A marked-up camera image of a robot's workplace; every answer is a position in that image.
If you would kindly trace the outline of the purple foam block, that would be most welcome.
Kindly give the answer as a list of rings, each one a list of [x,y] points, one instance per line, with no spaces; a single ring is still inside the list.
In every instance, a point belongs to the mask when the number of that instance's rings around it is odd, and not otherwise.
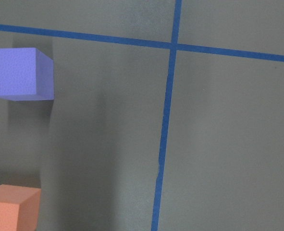
[[[37,48],[0,48],[0,98],[54,99],[54,62]]]

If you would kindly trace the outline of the orange foam block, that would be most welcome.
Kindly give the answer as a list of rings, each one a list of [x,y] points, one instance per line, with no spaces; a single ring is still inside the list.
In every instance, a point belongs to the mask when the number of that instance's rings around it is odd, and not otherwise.
[[[40,188],[0,185],[0,231],[36,230],[40,196]]]

